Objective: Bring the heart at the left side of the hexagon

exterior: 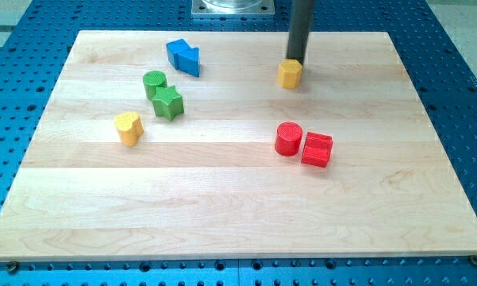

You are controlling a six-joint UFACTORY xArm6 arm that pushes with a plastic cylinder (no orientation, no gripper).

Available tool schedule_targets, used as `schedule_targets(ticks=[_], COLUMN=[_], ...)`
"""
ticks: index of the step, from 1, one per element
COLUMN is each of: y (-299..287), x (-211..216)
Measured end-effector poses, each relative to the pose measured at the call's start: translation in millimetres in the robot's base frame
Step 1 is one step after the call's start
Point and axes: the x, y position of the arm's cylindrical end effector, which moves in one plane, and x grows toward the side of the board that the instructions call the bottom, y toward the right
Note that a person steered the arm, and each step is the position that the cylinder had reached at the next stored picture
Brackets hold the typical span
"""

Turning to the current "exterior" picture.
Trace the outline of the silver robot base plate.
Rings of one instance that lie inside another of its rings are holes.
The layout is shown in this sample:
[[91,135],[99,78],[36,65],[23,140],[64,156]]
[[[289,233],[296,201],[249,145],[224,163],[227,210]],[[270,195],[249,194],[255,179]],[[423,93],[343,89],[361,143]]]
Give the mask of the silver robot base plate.
[[272,15],[274,0],[192,0],[191,13],[198,16],[213,15]]

